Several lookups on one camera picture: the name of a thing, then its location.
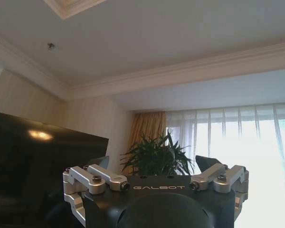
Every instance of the potted plant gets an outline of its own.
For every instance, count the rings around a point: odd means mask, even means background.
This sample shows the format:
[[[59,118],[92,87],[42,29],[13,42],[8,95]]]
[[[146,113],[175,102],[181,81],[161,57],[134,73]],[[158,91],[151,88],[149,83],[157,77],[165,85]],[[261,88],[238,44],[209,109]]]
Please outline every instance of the potted plant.
[[[135,143],[124,155],[130,155],[124,165],[133,167],[133,175],[191,175],[189,167],[193,171],[192,161],[187,158],[185,152],[178,145],[173,144],[171,134],[159,135],[155,139],[142,136],[140,143]]]

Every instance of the beige wallpaper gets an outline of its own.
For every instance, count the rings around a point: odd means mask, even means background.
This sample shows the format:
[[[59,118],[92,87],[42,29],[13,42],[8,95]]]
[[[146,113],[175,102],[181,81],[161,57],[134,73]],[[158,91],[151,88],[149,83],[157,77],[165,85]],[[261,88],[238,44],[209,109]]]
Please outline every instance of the beige wallpaper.
[[[63,102],[19,75],[3,70],[0,75],[0,112],[57,124]]]
[[[109,169],[120,172],[120,154],[127,149],[133,115],[111,99],[64,102],[4,70],[0,75],[0,112],[109,138]]]
[[[109,169],[120,172],[120,154],[125,153],[130,138],[133,114],[107,97],[80,99],[64,105],[62,125],[80,132],[109,138]]]

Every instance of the black tv screen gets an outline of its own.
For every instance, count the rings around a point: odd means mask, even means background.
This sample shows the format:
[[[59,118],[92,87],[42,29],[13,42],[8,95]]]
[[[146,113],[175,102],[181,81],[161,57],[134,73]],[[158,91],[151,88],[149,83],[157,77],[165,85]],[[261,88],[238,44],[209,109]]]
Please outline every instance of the black tv screen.
[[[105,156],[108,139],[0,113],[0,227],[82,227],[62,172]]]

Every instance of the ceiling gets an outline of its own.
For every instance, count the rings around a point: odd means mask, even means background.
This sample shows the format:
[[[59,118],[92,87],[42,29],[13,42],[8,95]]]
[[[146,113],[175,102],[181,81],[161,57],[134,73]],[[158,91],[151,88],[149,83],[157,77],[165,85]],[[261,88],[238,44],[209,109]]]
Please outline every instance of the ceiling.
[[[0,0],[0,36],[69,86],[285,41],[285,0]],[[56,45],[47,49],[47,43]]]
[[[127,110],[170,111],[285,102],[285,70],[112,95]]]

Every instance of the ceiling molding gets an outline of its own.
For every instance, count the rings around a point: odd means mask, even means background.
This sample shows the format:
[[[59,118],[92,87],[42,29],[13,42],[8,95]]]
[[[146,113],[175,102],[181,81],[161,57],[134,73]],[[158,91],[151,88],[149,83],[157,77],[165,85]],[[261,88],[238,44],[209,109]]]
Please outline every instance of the ceiling molding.
[[[0,37],[0,63],[61,99],[69,99],[69,86],[56,79],[36,61]]]
[[[112,95],[280,69],[285,69],[285,43],[100,79],[71,87],[71,97]]]
[[[43,0],[62,20],[78,14],[105,0]]]
[[[103,78],[79,86],[58,80],[1,37],[0,63],[55,96],[73,100],[285,69],[285,43]]]

